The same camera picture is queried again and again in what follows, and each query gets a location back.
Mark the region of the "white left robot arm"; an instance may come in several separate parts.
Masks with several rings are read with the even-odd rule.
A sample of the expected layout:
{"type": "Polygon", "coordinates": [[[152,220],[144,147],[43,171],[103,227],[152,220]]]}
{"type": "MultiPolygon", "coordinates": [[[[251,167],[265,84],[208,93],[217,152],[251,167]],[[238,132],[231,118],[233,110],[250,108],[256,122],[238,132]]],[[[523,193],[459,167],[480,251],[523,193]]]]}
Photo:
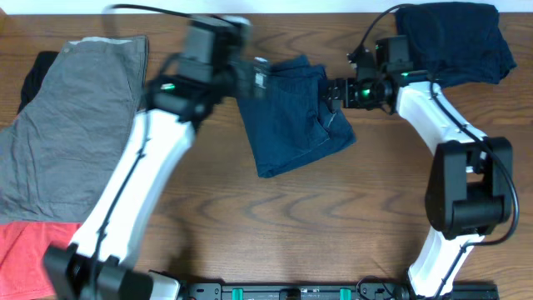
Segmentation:
{"type": "Polygon", "coordinates": [[[179,280],[137,272],[149,219],[199,125],[225,97],[262,98],[270,63],[168,58],[148,84],[120,160],[96,206],[65,248],[48,247],[43,264],[60,299],[177,299],[179,280]]]}

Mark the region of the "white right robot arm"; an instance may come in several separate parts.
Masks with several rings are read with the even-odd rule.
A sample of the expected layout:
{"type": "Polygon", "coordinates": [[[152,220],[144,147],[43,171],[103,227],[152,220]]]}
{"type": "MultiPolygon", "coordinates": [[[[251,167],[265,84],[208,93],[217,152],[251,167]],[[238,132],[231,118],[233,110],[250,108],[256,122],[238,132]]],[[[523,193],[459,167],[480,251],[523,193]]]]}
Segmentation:
{"type": "Polygon", "coordinates": [[[520,204],[511,143],[473,127],[427,71],[328,80],[321,97],[333,109],[396,113],[430,149],[425,195],[430,231],[407,270],[406,285],[391,298],[453,298],[454,278],[472,249],[502,244],[516,231],[520,204]]]}

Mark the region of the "dark teal blue shorts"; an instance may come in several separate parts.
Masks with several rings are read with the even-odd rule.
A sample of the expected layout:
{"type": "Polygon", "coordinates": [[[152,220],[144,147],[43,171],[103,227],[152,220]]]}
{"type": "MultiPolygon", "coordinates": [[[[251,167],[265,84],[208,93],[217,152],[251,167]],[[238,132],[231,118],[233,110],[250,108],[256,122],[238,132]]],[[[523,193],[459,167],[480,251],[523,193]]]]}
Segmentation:
{"type": "Polygon", "coordinates": [[[301,55],[271,67],[263,99],[237,99],[260,178],[290,172],[356,141],[342,111],[320,97],[326,80],[325,67],[301,55]]]}

